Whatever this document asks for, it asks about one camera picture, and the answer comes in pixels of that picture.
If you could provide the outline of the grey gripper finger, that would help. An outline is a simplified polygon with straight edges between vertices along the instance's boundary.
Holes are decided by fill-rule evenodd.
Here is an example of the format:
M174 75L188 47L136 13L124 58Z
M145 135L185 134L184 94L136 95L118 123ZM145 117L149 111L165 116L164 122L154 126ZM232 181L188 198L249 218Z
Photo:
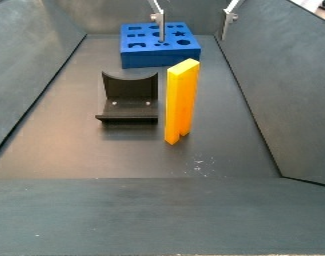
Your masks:
M228 7L224 9L225 19L221 33L221 40L225 40L229 25L238 19L238 15L234 13L244 0L232 0Z
M160 6L157 0L148 0L153 13L150 14L150 19L157 23L160 27L160 41L165 41L165 11Z

